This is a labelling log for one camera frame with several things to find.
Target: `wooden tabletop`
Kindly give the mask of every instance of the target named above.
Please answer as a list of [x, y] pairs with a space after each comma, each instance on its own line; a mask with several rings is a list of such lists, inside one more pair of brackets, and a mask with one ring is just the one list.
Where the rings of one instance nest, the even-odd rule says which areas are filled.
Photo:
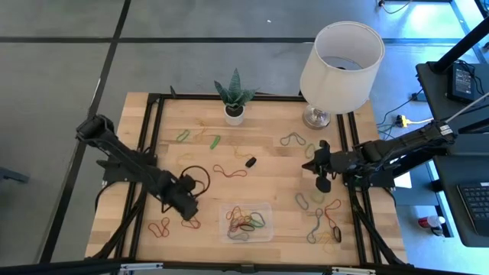
[[[118, 136], [131, 148], [136, 148], [138, 143], [146, 100], [147, 93], [130, 92], [122, 110]], [[183, 168], [200, 165], [209, 171], [212, 183], [208, 192], [199, 197], [196, 217], [202, 224], [200, 229], [183, 227], [180, 215], [172, 209], [162, 214], [160, 203], [148, 196], [137, 259], [210, 263], [359, 264], [348, 191], [342, 185], [342, 178], [338, 176], [332, 180], [332, 191], [325, 195], [323, 203], [314, 203], [310, 195], [317, 192], [315, 176], [301, 168], [308, 161], [306, 145], [299, 145], [295, 139], [288, 146], [280, 144], [282, 137], [295, 131], [306, 139], [307, 144], [317, 146], [319, 140], [325, 139], [331, 144], [332, 152], [341, 150], [336, 117], [332, 116], [327, 128], [314, 131], [302, 122], [305, 107], [305, 102], [249, 102], [244, 122], [233, 127], [226, 124], [223, 105], [218, 100], [165, 100], [157, 146], [159, 168], [178, 176]], [[155, 113], [154, 110], [150, 125], [153, 124]], [[370, 102], [355, 112], [355, 118], [360, 142], [378, 139]], [[348, 145], [351, 146], [346, 115], [345, 124]], [[206, 130], [200, 138], [198, 133], [204, 127]], [[151, 129], [152, 126], [146, 144], [149, 144]], [[186, 129], [190, 132], [189, 137], [184, 142], [177, 142], [176, 137]], [[211, 150], [209, 145], [216, 135], [220, 135], [221, 140]], [[233, 145], [238, 146], [239, 154], [255, 156], [257, 163], [247, 169], [247, 158], [237, 158]], [[248, 175], [226, 178], [212, 171], [215, 164], [221, 165], [226, 173], [246, 170]], [[205, 179], [199, 171], [189, 174], [199, 180]], [[116, 183], [102, 194], [86, 256], [98, 252], [120, 224], [127, 191], [127, 183]], [[377, 230], [395, 254], [401, 260], [406, 260], [392, 198], [382, 189], [372, 188], [369, 192]], [[297, 205], [294, 199], [297, 193], [302, 193], [308, 201], [307, 212]], [[329, 211], [329, 215], [342, 230], [342, 242], [330, 240], [325, 243], [327, 238], [324, 238], [316, 244], [308, 243], [306, 236], [317, 222], [309, 214], [317, 208], [324, 209], [325, 205], [335, 199], [341, 200], [342, 205], [337, 210]], [[270, 204], [272, 208], [273, 221], [268, 221], [274, 227], [271, 241], [241, 244], [221, 241], [219, 210], [223, 204], [262, 202]], [[148, 225], [152, 222], [159, 224], [164, 217], [170, 219], [167, 226], [170, 234], [166, 238], [156, 238]], [[323, 232], [331, 232], [324, 216], [316, 232], [318, 239]], [[132, 228], [126, 237], [125, 256], [128, 255], [131, 233]], [[364, 242], [367, 258], [372, 261], [370, 241], [365, 230]]]

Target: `black desk surface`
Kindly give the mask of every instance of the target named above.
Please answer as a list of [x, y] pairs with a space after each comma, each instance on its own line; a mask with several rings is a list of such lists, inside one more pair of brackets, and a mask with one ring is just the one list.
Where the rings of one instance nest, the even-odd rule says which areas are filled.
[[434, 157], [436, 170], [449, 202], [461, 242], [468, 247], [489, 248], [489, 237], [475, 233], [458, 194], [457, 185], [489, 182], [489, 158], [487, 157]]
[[[487, 67], [483, 68], [484, 65], [478, 64], [474, 66], [476, 75], [481, 79], [484, 79], [485, 75], [484, 91], [489, 91], [487, 74], [484, 73], [484, 71], [487, 72]], [[416, 71], [434, 119], [448, 118], [464, 108], [465, 105], [446, 98], [448, 83], [446, 75], [433, 73], [428, 64], [418, 64]], [[460, 127], [488, 117], [489, 108], [484, 108], [459, 116], [450, 121], [449, 125], [456, 133]], [[489, 152], [489, 134], [461, 134], [449, 150], [451, 156], [434, 157], [433, 162], [438, 171], [462, 243], [469, 247], [489, 248], [489, 237], [479, 236], [475, 233], [457, 190], [457, 184], [489, 181], [489, 157], [463, 156], [464, 154], [477, 154], [481, 151]]]

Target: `floor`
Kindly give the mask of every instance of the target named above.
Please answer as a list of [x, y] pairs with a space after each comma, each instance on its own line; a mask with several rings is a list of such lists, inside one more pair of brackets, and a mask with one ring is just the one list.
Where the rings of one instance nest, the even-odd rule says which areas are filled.
[[[0, 184], [0, 266], [37, 262], [76, 146], [75, 127], [86, 117], [95, 91], [103, 88], [98, 113], [117, 124], [126, 92], [169, 92], [170, 85], [177, 92], [213, 92], [213, 80], [229, 78], [235, 67], [244, 86], [287, 95], [299, 89], [312, 44], [124, 43], [117, 46], [113, 60], [107, 60], [114, 50], [109, 43], [26, 38], [112, 37], [123, 4], [123, 0], [0, 1], [0, 166], [31, 177], [28, 184]], [[420, 89], [415, 65], [440, 58], [452, 46], [442, 42], [453, 42], [443, 39], [461, 38], [464, 30], [450, 4], [413, 2], [394, 15], [375, 4], [375, 0], [138, 0], [130, 5], [121, 37], [304, 38], [314, 37], [332, 22], [360, 21], [383, 38], [392, 38], [386, 42], [386, 56], [371, 93], [380, 122], [385, 112]], [[404, 3], [387, 4], [395, 10]], [[469, 18], [465, 22], [469, 28], [481, 20], [473, 1], [455, 4]], [[11, 37], [19, 37], [18, 43], [8, 43]], [[433, 44], [424, 38], [443, 39]], [[464, 59], [478, 62], [473, 50]], [[102, 88], [97, 88], [101, 76]], [[427, 104], [421, 102], [411, 102], [392, 117], [398, 114], [413, 121], [430, 117]], [[392, 135], [406, 131], [394, 129]], [[95, 163], [99, 158], [102, 155], [93, 149], [85, 153], [54, 261], [84, 256], [94, 198], [101, 187], [102, 170]], [[457, 236], [437, 238], [413, 225], [417, 217], [431, 212], [434, 209], [426, 207], [398, 208], [409, 262], [486, 273], [482, 255], [487, 250], [464, 247]]]

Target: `table lamp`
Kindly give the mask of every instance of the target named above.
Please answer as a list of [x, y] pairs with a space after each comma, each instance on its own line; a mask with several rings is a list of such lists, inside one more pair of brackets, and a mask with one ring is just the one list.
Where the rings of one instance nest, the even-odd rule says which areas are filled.
[[323, 28], [300, 77], [300, 91], [309, 103], [304, 124], [321, 129], [331, 114], [360, 108], [368, 100], [384, 53], [381, 36], [367, 25], [343, 21]]

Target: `lamp base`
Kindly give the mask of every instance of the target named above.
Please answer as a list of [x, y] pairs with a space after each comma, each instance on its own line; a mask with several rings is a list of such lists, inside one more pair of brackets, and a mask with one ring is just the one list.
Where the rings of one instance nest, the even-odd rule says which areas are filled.
[[331, 121], [331, 115], [327, 112], [323, 112], [317, 108], [308, 105], [303, 113], [304, 124], [313, 129], [320, 130], [328, 126]]

